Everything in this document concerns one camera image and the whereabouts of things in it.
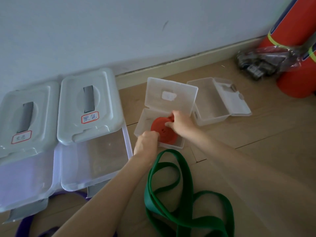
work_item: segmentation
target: paper label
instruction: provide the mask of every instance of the paper label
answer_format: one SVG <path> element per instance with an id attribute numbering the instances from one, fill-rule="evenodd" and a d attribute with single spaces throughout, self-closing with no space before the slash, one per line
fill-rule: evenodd
<path id="1" fill-rule="evenodd" d="M 11 144 L 27 141 L 32 137 L 32 131 L 24 131 L 12 137 Z"/>
<path id="2" fill-rule="evenodd" d="M 94 111 L 89 114 L 81 116 L 81 123 L 86 124 L 92 121 L 96 121 L 99 118 L 99 112 Z"/>
<path id="3" fill-rule="evenodd" d="M 169 101 L 174 101 L 176 97 L 177 97 L 177 94 L 168 92 L 168 91 L 162 92 L 162 96 L 161 96 L 162 99 L 169 100 Z"/>

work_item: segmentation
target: wooden floor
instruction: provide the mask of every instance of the wooden floor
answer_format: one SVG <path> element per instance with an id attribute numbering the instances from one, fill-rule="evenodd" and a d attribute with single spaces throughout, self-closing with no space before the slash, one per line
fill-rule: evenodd
<path id="1" fill-rule="evenodd" d="M 253 82 L 239 73 L 232 59 L 168 76 L 165 79 L 186 83 L 189 80 L 205 77 L 231 79 L 244 95 L 252 116 L 229 117 L 224 122 L 208 125 L 202 129 L 316 191 L 316 97 L 290 98 L 279 91 L 274 79 Z M 136 143 L 133 132 L 145 108 L 145 92 L 146 83 L 120 90 L 132 148 Z M 235 236 L 273 236 L 196 147 L 186 142 L 181 153 L 190 165 L 195 192 L 212 190 L 230 199 L 235 214 Z M 164 159 L 174 161 L 168 155 L 164 156 Z M 118 226 L 120 237 L 158 236 L 145 214 L 146 178 L 147 176 L 144 176 L 139 183 Z M 164 170 L 157 173 L 154 184 L 160 186 L 171 182 L 173 178 L 175 178 L 174 173 Z M 180 191 L 180 187 L 176 188 L 170 195 L 162 194 L 160 198 L 172 209 L 176 205 Z M 48 208 L 36 215 L 31 236 L 37 236 L 53 226 L 62 225 L 84 203 L 83 199 L 74 194 L 51 200 Z M 195 203 L 193 214 L 194 217 L 209 214 L 221 217 L 221 206 L 217 199 L 203 196 Z M 7 215 L 8 213 L 1 214 L 0 221 L 3 222 Z M 1 225 L 0 235 L 14 236 L 18 223 Z M 205 230 L 192 231 L 192 236 L 203 236 L 202 234 L 205 234 Z"/>

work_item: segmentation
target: red round object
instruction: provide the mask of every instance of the red round object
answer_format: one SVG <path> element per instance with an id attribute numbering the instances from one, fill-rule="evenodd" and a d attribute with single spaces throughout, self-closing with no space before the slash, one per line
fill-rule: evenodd
<path id="1" fill-rule="evenodd" d="M 166 122 L 172 122 L 172 119 L 168 117 L 158 117 L 152 123 L 150 130 L 160 134 L 161 143 L 173 145 L 178 135 L 170 127 L 165 126 Z"/>

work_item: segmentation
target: white wall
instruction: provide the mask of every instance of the white wall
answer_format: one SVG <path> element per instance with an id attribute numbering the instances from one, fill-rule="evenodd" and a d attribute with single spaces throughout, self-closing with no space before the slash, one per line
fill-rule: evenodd
<path id="1" fill-rule="evenodd" d="M 120 74 L 265 35 L 289 2 L 0 0 L 0 100 L 58 74 Z"/>

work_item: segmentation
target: grey handle insert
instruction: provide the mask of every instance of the grey handle insert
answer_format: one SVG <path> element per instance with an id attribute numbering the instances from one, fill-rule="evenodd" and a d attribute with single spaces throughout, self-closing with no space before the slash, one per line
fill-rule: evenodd
<path id="1" fill-rule="evenodd" d="M 94 111 L 94 94 L 93 86 L 83 88 L 84 91 L 84 112 L 88 113 Z"/>
<path id="2" fill-rule="evenodd" d="M 31 125 L 33 107 L 34 107 L 33 102 L 28 102 L 28 103 L 23 104 L 23 112 L 22 112 L 20 123 L 19 123 L 19 128 L 16 133 L 21 133 L 29 129 Z"/>

